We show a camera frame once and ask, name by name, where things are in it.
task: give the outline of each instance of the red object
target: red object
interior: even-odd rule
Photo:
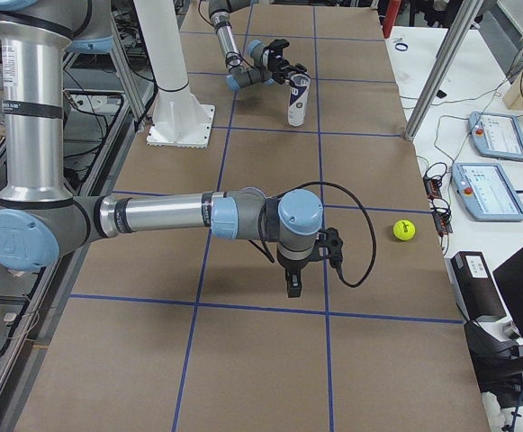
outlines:
[[[385,19],[383,20],[383,36],[385,39],[391,36],[391,30],[395,25],[399,8],[401,7],[401,0],[390,0],[387,6],[387,12],[385,13]]]

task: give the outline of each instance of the white metal base plate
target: white metal base plate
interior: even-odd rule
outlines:
[[[201,106],[209,118],[207,122],[195,125],[190,133],[185,134],[179,139],[170,138],[173,136],[170,123],[166,121],[153,123],[153,126],[151,126],[151,129],[149,130],[147,143],[150,146],[175,146],[205,149],[209,144],[209,137],[211,136],[213,118],[215,116],[215,106]]]

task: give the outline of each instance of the tennis ball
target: tennis ball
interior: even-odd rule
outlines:
[[[415,236],[415,225],[410,220],[397,220],[393,225],[393,234],[399,240],[411,240]]]

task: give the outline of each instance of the table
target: table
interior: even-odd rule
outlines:
[[[192,92],[217,107],[209,148],[139,136],[114,193],[339,182],[371,213],[374,272],[353,291],[310,265],[292,300],[283,270],[246,242],[198,229],[98,242],[16,430],[489,430],[376,12],[255,5],[231,22],[240,46],[291,41],[287,58],[314,78],[304,125],[286,123],[286,87],[227,90],[193,4],[182,41]],[[371,253],[364,218],[314,192],[355,280]],[[410,242],[392,236],[401,218],[418,227]]]
[[[407,27],[395,27],[393,29],[392,37],[386,43],[401,96],[414,98],[419,95],[445,34],[446,31],[443,29],[412,29]],[[394,48],[393,40],[399,38],[402,38],[402,42],[409,45],[407,51],[401,52]],[[497,89],[496,93],[484,94],[494,89]],[[480,112],[486,107],[487,111],[492,113],[523,114],[523,112],[510,111],[505,107],[502,97],[508,89],[509,83],[506,82],[503,72],[480,33],[477,30],[469,31],[441,86],[441,90],[447,94],[447,97],[442,100],[437,99],[434,102],[434,104],[448,103],[432,106],[429,110],[414,140],[417,154],[426,158],[431,164],[444,161],[451,165],[451,161],[433,147],[437,124],[442,115],[466,118],[471,112]],[[474,99],[480,95],[483,96],[476,100],[449,103],[461,99]],[[415,101],[404,98],[401,100],[406,115],[409,115],[411,113],[410,107],[414,106]],[[523,130],[523,117],[519,118],[519,123]],[[443,118],[438,128],[437,144],[449,155],[454,156],[461,148],[468,130],[467,121]],[[469,140],[463,145],[458,161],[499,162],[513,186],[516,189],[523,189],[523,163],[521,162],[499,161],[480,157],[476,154]],[[421,173],[426,169],[421,160],[419,161],[419,168]],[[481,251],[485,256],[488,267],[493,270],[523,246],[523,222],[476,222],[469,217],[461,200],[452,192],[452,188],[447,187],[448,177],[444,182],[444,188],[446,190],[445,196],[449,197],[451,202],[454,234],[449,237],[450,244],[446,258],[454,256],[460,250]],[[482,325],[496,338],[505,340],[501,325],[508,320],[510,320],[510,317],[498,323],[483,323]],[[504,414],[506,419],[510,419],[510,409],[505,409]],[[516,430],[523,430],[523,418],[519,419]]]

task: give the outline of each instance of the blue joint cap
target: blue joint cap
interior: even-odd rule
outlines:
[[[292,233],[312,236],[321,228],[323,204],[315,193],[296,189],[279,202],[279,219]]]
[[[68,52],[79,54],[107,54],[113,49],[113,36],[99,39],[73,40],[67,47]]]
[[[42,221],[21,210],[0,210],[0,264],[37,272],[59,258],[59,243]]]
[[[233,198],[218,198],[213,202],[211,232],[221,239],[237,238],[239,214]]]
[[[254,39],[247,45],[245,52],[247,52],[248,56],[251,56],[251,53],[257,47],[257,45],[263,45],[263,42],[259,39]]]
[[[0,11],[20,11],[37,3],[37,0],[0,0]]]
[[[233,75],[227,75],[225,77],[225,80],[227,81],[227,87],[232,92],[238,92],[241,89],[241,87],[239,87],[239,84],[237,83],[237,80],[235,79],[235,77]]]

